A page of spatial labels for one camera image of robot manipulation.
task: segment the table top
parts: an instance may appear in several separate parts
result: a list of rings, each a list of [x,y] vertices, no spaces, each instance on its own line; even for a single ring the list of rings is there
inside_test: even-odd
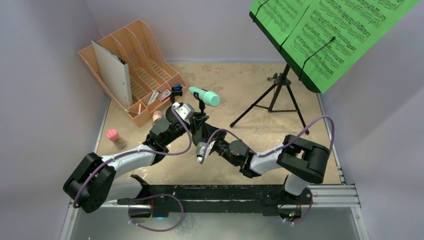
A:
[[[221,98],[217,107],[206,106],[207,122],[218,128],[230,129],[229,125],[244,112],[271,85],[267,77],[282,72],[283,63],[172,63],[186,81],[188,86],[195,86],[216,92]],[[299,105],[306,124],[322,115],[317,95],[308,91],[297,76],[290,71],[291,89]],[[272,94],[268,94],[260,104],[268,106]],[[177,101],[191,104],[198,110],[198,102],[189,93],[177,97]],[[275,110],[294,109],[287,90],[283,87],[274,106]],[[152,122],[137,127],[130,117],[113,100],[110,102],[104,128],[98,144],[97,154],[111,155],[127,151],[140,145],[149,133]],[[108,129],[116,129],[127,141],[127,146],[118,150],[106,137]],[[303,129],[296,112],[273,112],[254,107],[231,131],[257,152],[263,152],[280,144],[288,134],[297,135]],[[330,140],[323,121],[317,122],[310,129],[310,135],[303,138],[318,144],[329,146]],[[228,135],[227,142],[233,141]],[[187,148],[186,135],[175,140],[168,148],[169,152],[180,152]],[[184,155],[166,156],[160,163],[142,167],[131,173],[137,174],[149,184],[173,185],[222,185],[222,184],[282,184],[289,172],[283,168],[275,169],[253,179],[239,173],[239,168],[232,166],[216,153],[211,154],[200,165],[196,159],[196,147]],[[340,184],[339,172],[333,154],[328,160],[324,184]]]

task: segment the small bottle with pink cap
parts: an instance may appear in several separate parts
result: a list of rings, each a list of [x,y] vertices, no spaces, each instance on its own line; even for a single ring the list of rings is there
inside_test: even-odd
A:
[[[115,147],[117,147],[118,149],[123,149],[127,145],[127,141],[125,141],[125,139],[119,136],[118,132],[115,129],[107,130],[106,136],[109,140],[112,141],[113,144],[115,144]]]

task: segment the white wall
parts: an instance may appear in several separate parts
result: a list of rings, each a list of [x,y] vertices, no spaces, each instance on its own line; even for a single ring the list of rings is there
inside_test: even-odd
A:
[[[424,235],[424,2],[322,95],[373,240]]]
[[[107,36],[137,19],[167,60],[283,62],[249,17],[253,0],[86,0]]]
[[[101,34],[84,0],[3,0],[0,33],[0,238],[58,239],[107,103],[77,55]]]

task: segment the tripod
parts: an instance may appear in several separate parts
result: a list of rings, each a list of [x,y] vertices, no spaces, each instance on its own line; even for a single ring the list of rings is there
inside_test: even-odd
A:
[[[234,127],[238,121],[240,121],[252,108],[258,107],[262,109],[268,109],[268,113],[286,113],[286,112],[297,112],[299,115],[300,121],[303,125],[303,127],[306,127],[304,118],[302,117],[301,110],[299,109],[298,103],[296,102],[295,95],[293,95],[292,89],[290,88],[290,84],[292,83],[290,80],[287,79],[287,74],[290,71],[290,66],[287,64],[284,68],[284,72],[280,73],[279,75],[274,74],[272,77],[268,77],[268,81],[274,80],[274,84],[268,88],[246,111],[244,111],[235,121],[233,121],[229,126],[230,128]],[[288,94],[290,95],[291,101],[293,102],[294,108],[293,110],[273,110],[274,104],[276,103],[276,100],[278,98],[278,95],[280,94],[281,88],[285,86],[287,88]],[[272,97],[271,103],[269,104],[269,107],[258,105],[258,103],[267,95],[269,94],[275,87],[276,90],[274,92],[274,96]]]

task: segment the wooden organizer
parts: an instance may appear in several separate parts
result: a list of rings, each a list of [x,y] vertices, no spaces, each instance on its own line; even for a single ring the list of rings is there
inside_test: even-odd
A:
[[[183,92],[187,91],[187,84],[181,75],[165,62],[152,31],[140,19],[98,43],[128,63],[133,102],[129,108],[123,107],[103,83],[93,46],[84,48],[78,54],[104,91],[124,110],[138,112],[139,104],[141,104],[140,114],[127,113],[137,127],[150,121],[154,111],[163,110],[169,106],[169,97],[165,101],[157,98],[147,105],[153,90],[156,89],[161,93],[180,84]]]

